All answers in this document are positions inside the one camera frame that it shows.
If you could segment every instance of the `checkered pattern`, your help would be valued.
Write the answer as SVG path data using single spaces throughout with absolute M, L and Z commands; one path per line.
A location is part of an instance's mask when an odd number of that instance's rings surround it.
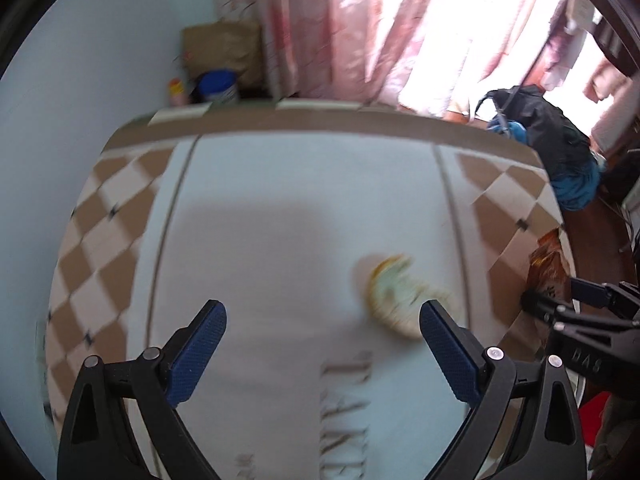
M 560 210 L 544 170 L 498 158 L 457 157 L 477 191 L 472 209 L 484 245 L 492 311 L 509 327 L 521 310 L 529 254 L 538 238 L 561 225 Z
M 51 284 L 45 348 L 58 434 L 84 359 L 126 358 L 126 315 L 140 241 L 173 150 L 165 144 L 103 155 L 71 215 Z

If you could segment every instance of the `curtain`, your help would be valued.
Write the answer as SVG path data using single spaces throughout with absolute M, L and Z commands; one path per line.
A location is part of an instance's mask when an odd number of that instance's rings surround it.
M 519 83 L 558 1 L 216 0 L 216 7 L 222 19 L 261 22 L 275 98 L 382 102 L 442 116 L 450 107 L 468 113 L 483 82 Z

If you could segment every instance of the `sheer curtain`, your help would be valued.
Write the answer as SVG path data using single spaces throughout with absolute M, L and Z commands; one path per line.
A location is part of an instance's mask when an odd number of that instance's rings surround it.
M 262 23 L 275 98 L 467 113 L 485 86 L 520 82 L 560 0 L 216 0 Z

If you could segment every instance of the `blue rubber pad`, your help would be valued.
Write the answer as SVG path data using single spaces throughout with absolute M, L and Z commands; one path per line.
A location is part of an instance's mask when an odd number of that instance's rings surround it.
M 478 368 L 429 302 L 420 310 L 420 331 L 458 400 L 480 403 Z
M 226 310 L 218 303 L 174 361 L 166 390 L 166 400 L 172 408 L 191 397 L 225 330 Z

